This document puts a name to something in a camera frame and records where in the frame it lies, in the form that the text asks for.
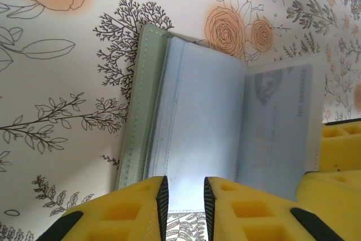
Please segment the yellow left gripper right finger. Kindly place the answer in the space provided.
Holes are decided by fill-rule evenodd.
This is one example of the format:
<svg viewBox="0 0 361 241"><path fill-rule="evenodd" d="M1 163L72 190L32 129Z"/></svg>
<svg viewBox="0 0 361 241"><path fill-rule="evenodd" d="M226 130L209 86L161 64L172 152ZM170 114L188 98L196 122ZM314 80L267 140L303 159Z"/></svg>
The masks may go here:
<svg viewBox="0 0 361 241"><path fill-rule="evenodd" d="M220 177L204 179L208 241L344 241L299 204Z"/></svg>

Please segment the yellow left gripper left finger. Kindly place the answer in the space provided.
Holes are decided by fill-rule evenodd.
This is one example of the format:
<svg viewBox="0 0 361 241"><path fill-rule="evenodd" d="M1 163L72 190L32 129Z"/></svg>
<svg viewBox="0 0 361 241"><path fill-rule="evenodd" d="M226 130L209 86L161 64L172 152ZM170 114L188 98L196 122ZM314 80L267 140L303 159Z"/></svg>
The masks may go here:
<svg viewBox="0 0 361 241"><path fill-rule="evenodd" d="M166 241L167 176L145 179L66 211L36 241Z"/></svg>

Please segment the pale VIP card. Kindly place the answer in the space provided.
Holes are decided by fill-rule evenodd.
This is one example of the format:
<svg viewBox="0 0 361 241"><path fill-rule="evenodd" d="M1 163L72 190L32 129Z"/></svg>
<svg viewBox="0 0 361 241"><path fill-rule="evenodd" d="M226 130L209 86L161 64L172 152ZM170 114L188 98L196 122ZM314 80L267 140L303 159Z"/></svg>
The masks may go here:
<svg viewBox="0 0 361 241"><path fill-rule="evenodd" d="M312 67L248 75L238 182L295 200L305 172Z"/></svg>

